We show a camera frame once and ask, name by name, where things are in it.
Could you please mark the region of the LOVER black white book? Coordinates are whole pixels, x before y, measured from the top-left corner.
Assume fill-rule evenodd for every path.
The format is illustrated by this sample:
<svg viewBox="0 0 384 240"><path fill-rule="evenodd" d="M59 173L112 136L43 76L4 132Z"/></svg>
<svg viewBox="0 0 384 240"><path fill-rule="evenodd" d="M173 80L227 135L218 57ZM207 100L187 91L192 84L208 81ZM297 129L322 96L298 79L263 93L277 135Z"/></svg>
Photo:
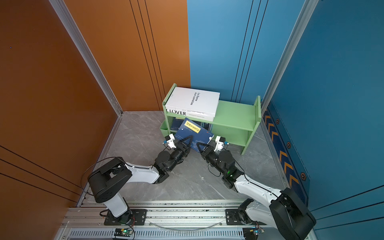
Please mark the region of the LOVER black white book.
<svg viewBox="0 0 384 240"><path fill-rule="evenodd" d="M212 122L215 119L214 116L208 116L208 115L199 114L199 113L192 113L192 112L188 112L188 111L181 110L181 109L167 109L167 112L172 113L172 114L176 114L176 115L180 115L180 116L189 117L189 118L195 118L195 119L210 121L210 122Z"/></svg>

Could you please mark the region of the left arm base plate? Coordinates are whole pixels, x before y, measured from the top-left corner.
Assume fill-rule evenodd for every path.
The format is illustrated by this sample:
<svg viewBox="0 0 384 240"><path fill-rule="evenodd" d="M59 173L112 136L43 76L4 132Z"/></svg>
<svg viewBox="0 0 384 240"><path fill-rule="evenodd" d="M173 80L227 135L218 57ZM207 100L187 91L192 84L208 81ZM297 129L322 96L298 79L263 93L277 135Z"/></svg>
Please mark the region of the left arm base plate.
<svg viewBox="0 0 384 240"><path fill-rule="evenodd" d="M144 226L147 210L146 209L129 209L126 213L120 217L114 217L110 210L100 212L100 216L105 218L105 226Z"/></svg>

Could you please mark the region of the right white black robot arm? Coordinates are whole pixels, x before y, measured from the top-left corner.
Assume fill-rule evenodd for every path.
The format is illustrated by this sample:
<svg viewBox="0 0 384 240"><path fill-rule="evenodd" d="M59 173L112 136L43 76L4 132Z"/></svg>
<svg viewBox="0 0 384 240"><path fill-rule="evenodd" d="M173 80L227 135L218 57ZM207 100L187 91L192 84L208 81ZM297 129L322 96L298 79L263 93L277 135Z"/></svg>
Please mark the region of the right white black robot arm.
<svg viewBox="0 0 384 240"><path fill-rule="evenodd" d="M239 207L243 222L273 226L286 240L304 240L316 225L315 217L292 189L273 189L251 179L236 167L232 153L224 148L215 150L203 143L197 147L202 158L222 174L229 189L249 197Z"/></svg>

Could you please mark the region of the navy blue book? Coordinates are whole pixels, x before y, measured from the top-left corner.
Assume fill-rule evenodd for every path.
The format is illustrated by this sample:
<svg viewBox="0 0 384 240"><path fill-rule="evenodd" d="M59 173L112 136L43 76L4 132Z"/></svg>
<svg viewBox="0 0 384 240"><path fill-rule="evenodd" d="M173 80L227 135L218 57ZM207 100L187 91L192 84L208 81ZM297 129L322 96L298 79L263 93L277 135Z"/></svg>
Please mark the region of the navy blue book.
<svg viewBox="0 0 384 240"><path fill-rule="evenodd" d="M184 119L174 118L170 127L171 131L178 131L183 122Z"/></svg>

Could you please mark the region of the white book with brown pattern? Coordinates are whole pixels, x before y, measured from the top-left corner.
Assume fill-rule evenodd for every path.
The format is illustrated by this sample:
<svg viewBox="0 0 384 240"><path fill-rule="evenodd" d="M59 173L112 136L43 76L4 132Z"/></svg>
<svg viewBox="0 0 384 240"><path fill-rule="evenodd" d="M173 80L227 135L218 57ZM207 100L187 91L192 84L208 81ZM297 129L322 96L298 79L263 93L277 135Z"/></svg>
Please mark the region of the white book with brown pattern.
<svg viewBox="0 0 384 240"><path fill-rule="evenodd" d="M195 114L199 116L215 117L220 99L220 93L175 87L165 107L169 112L182 115Z"/></svg>

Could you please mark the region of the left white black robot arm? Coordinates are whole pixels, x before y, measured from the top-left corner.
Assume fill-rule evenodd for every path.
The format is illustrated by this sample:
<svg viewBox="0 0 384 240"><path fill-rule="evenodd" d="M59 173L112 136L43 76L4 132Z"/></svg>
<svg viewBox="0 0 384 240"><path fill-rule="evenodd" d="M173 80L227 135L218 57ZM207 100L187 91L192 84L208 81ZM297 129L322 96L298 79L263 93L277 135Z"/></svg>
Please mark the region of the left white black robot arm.
<svg viewBox="0 0 384 240"><path fill-rule="evenodd" d="M107 213L101 214L102 217L120 225L134 223L134 214L119 193L122 187L127 183L160 184L190 153L193 136L176 142L173 135L167 136L166 139L166 148L158 154L153 165L133 165L121 157L113 157L88 176L96 202L107 207Z"/></svg>

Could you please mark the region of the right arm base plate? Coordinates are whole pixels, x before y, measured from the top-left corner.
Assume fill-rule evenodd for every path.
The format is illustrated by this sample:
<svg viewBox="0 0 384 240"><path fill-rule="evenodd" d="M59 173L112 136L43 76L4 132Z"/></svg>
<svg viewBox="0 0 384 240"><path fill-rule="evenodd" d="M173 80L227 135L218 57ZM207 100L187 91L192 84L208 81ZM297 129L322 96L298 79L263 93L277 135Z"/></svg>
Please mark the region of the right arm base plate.
<svg viewBox="0 0 384 240"><path fill-rule="evenodd" d="M228 226L251 225L252 220L245 218L238 209L226 209L226 223Z"/></svg>

